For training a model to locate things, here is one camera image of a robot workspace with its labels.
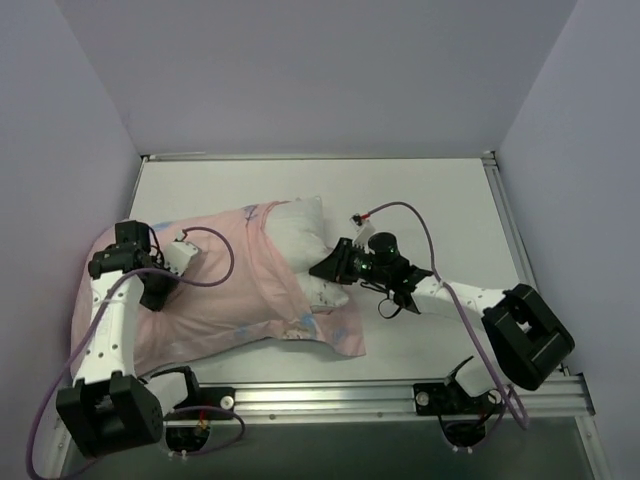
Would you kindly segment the white pillow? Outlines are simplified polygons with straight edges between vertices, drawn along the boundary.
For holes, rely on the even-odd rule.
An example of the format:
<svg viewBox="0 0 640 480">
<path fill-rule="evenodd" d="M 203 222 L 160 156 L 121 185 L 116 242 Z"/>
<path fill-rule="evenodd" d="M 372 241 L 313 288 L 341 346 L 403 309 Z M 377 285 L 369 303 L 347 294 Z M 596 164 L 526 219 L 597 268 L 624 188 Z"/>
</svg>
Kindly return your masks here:
<svg viewBox="0 0 640 480">
<path fill-rule="evenodd" d="M 309 274 L 330 253 L 325 244 L 322 199 L 279 203 L 267 215 L 265 232 L 284 258 L 313 313 L 329 313 L 349 302 L 344 289 Z"/>
</svg>

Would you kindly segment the blue pink printed pillowcase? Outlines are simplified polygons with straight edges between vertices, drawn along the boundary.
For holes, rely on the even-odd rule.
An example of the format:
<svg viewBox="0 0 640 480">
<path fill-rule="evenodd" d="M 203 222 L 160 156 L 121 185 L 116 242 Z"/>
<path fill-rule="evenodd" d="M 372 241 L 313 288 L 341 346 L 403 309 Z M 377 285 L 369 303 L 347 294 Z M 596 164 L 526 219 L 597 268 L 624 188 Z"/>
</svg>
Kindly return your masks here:
<svg viewBox="0 0 640 480">
<path fill-rule="evenodd" d="M 362 320 L 346 306 L 313 313 L 296 277 L 265 232 L 279 203 L 154 225 L 161 249 L 182 231 L 202 254 L 159 312 L 140 308 L 134 362 L 139 374 L 203 359 L 254 341 L 314 340 L 346 357 L 365 355 Z"/>
</svg>

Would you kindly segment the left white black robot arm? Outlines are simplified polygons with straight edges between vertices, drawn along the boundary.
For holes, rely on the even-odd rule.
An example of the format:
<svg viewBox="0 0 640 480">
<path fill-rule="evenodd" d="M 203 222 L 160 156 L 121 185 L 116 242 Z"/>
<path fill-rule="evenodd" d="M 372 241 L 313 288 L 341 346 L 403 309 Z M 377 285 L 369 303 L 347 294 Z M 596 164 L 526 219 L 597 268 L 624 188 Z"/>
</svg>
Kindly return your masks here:
<svg viewBox="0 0 640 480">
<path fill-rule="evenodd" d="M 158 312 L 165 306 L 199 248 L 179 237 L 153 252 L 155 233 L 138 221 L 116 224 L 114 238 L 88 263 L 91 336 L 72 386 L 56 395 L 56 410 L 87 459 L 157 443 L 170 412 L 190 419 L 202 405 L 190 368 L 143 380 L 134 362 L 140 308 Z"/>
</svg>

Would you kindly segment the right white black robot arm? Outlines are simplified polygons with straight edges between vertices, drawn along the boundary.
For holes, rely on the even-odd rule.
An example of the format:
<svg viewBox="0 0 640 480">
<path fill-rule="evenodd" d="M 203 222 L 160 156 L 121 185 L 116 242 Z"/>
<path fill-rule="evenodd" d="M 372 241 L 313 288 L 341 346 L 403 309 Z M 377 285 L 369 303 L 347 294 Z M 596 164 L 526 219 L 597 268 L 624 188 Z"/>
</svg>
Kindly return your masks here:
<svg viewBox="0 0 640 480">
<path fill-rule="evenodd" d="M 469 411 L 498 383 L 537 390 L 575 348 L 571 334 L 532 286 L 501 290 L 440 280 L 403 257 L 389 232 L 374 234 L 366 247 L 341 238 L 309 274 L 340 285 L 359 282 L 388 295 L 402 310 L 483 330 L 491 350 L 464 361 L 443 390 L 455 412 Z"/>
</svg>

